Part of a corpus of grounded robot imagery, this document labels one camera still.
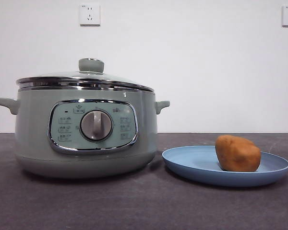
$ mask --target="countertop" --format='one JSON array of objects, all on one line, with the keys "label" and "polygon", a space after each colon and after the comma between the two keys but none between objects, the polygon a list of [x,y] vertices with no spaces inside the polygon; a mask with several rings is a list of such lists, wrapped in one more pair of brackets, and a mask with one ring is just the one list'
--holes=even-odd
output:
[{"label": "countertop", "polygon": [[[214,145],[220,134],[160,133],[146,167],[122,175],[61,180],[25,172],[14,134],[0,134],[0,230],[288,230],[288,173],[274,184],[230,188],[181,178],[161,153]],[[288,134],[238,134],[288,160]]]}]

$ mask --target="plastic plate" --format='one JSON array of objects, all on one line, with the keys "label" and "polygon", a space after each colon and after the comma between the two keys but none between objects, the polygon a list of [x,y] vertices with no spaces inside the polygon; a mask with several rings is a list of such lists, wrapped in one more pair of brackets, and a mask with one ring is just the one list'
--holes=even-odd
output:
[{"label": "plastic plate", "polygon": [[229,172],[220,168],[214,146],[184,146],[164,151],[162,157],[170,170],[187,179],[206,184],[251,187],[270,184],[288,171],[288,161],[261,152],[255,172]]}]

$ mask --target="control panel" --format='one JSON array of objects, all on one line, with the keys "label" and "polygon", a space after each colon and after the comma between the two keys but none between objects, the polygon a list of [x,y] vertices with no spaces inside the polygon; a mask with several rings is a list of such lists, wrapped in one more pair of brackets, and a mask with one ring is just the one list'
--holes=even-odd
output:
[{"label": "control panel", "polygon": [[48,135],[66,150],[104,150],[136,141],[134,108],[120,101],[94,99],[57,103],[51,111]]}]

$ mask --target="silver dial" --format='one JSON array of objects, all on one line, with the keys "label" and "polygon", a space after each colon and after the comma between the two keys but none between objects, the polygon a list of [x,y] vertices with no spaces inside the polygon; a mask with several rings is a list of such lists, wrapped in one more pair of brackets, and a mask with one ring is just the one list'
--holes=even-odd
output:
[{"label": "silver dial", "polygon": [[87,113],[81,121],[82,133],[91,140],[101,140],[112,129],[111,118],[104,112],[94,110]]}]

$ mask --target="lid knob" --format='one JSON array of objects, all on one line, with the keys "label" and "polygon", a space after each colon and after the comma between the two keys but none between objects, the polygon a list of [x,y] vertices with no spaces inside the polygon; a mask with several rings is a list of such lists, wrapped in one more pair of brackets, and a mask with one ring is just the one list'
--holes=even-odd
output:
[{"label": "lid knob", "polygon": [[79,60],[80,71],[92,71],[102,73],[104,71],[105,64],[97,59],[83,58]]}]

